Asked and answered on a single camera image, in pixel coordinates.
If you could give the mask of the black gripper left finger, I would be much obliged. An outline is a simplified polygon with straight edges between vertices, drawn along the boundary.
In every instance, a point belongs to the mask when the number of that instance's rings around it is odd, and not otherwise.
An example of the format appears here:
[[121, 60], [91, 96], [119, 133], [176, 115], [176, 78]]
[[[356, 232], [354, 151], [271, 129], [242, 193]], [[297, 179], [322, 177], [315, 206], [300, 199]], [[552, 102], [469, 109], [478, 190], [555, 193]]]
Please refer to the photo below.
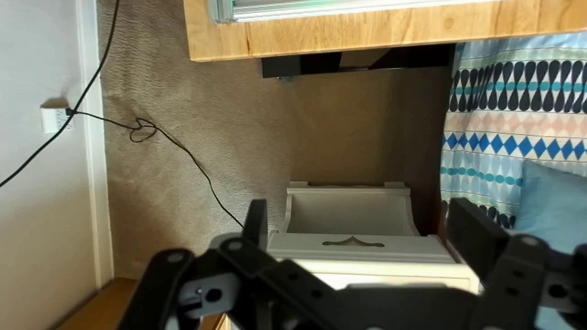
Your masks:
[[267, 206], [253, 201], [240, 236], [218, 237], [196, 258], [172, 248], [156, 254], [117, 330], [201, 330], [225, 316], [238, 330], [333, 330], [333, 294], [308, 270], [266, 252]]

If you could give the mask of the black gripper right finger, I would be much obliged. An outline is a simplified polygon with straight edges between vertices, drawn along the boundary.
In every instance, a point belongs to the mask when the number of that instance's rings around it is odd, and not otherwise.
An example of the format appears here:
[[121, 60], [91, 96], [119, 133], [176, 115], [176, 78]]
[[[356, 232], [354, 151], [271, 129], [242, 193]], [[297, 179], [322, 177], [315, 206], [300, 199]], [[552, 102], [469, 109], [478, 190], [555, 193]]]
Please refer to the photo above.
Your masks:
[[484, 212], [455, 199], [447, 241], [482, 283], [473, 330], [533, 330], [541, 307], [587, 330], [587, 247], [552, 250], [533, 236], [510, 236]]

